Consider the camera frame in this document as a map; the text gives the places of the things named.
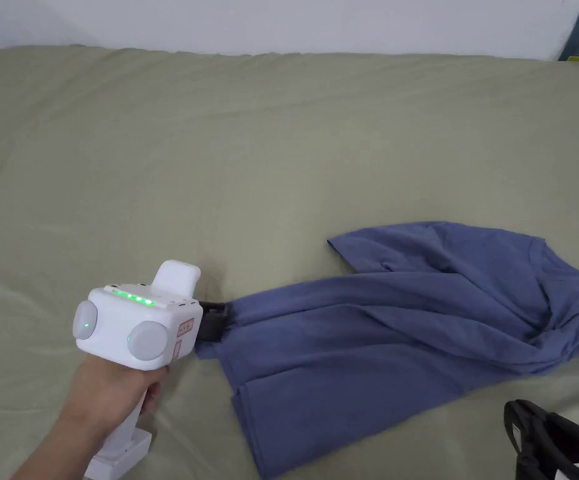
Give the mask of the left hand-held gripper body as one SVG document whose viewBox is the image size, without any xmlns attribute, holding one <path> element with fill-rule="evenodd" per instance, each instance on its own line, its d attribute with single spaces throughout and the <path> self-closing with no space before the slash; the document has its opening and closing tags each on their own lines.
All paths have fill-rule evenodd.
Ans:
<svg viewBox="0 0 579 480">
<path fill-rule="evenodd" d="M 75 312 L 77 347 L 127 368 L 152 371 L 191 353 L 200 341 L 217 342 L 227 324 L 224 304 L 194 298 L 201 271 L 168 260 L 151 284 L 93 289 Z"/>
</svg>

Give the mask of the person's left hand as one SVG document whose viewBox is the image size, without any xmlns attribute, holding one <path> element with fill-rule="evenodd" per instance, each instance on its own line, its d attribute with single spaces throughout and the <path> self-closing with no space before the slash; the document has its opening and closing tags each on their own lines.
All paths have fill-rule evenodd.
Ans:
<svg viewBox="0 0 579 480">
<path fill-rule="evenodd" d="M 170 367 L 141 371 L 87 354 L 78 366 L 59 415 L 61 424 L 83 429 L 96 449 L 137 409 L 154 408 Z"/>
</svg>

